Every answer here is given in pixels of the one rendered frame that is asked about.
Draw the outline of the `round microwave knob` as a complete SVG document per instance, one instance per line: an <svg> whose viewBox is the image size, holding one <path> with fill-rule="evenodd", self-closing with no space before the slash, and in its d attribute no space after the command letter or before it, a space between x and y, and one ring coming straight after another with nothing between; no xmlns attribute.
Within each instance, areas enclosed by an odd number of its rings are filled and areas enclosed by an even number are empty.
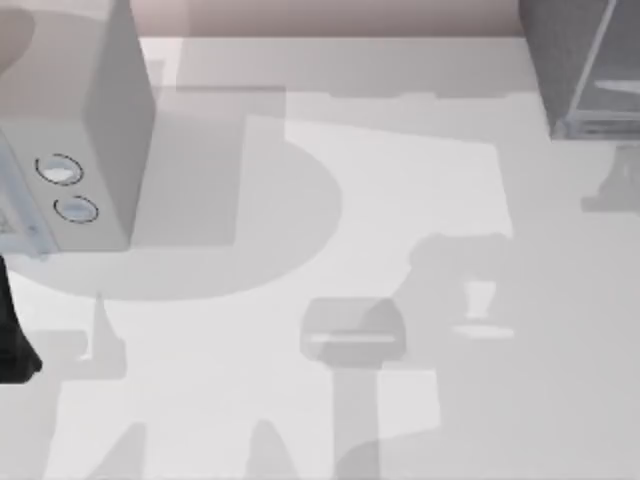
<svg viewBox="0 0 640 480"><path fill-rule="evenodd" d="M57 199L53 208L60 218L74 224L90 224L99 217L98 206L83 196Z"/></svg>
<svg viewBox="0 0 640 480"><path fill-rule="evenodd" d="M71 186L84 178L81 164L71 156L53 153L35 159L36 172L45 181L57 186Z"/></svg>

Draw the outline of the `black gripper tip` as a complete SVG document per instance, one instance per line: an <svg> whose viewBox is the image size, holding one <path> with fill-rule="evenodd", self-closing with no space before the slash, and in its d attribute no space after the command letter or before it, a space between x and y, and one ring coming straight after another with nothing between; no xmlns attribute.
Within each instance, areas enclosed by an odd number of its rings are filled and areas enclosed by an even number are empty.
<svg viewBox="0 0 640 480"><path fill-rule="evenodd" d="M18 320L6 262L0 255L0 385L25 384L42 368L43 361Z"/></svg>

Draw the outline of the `grey cabinet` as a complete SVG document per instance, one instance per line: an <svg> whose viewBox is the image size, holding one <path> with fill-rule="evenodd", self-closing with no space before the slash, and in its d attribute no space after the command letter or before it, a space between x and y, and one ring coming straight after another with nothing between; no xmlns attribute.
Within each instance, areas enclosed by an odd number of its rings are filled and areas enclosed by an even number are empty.
<svg viewBox="0 0 640 480"><path fill-rule="evenodd" d="M554 140L640 142L640 0L518 0Z"/></svg>

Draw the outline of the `pale microwave oven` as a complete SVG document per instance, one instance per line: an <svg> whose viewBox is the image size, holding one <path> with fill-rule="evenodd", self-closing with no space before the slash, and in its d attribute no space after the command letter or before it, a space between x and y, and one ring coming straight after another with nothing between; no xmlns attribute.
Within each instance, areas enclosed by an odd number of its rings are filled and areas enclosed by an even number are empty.
<svg viewBox="0 0 640 480"><path fill-rule="evenodd" d="M155 116L131 0L0 0L0 254L126 250ZM43 180L35 159L53 153L84 178ZM72 196L99 217L60 218Z"/></svg>

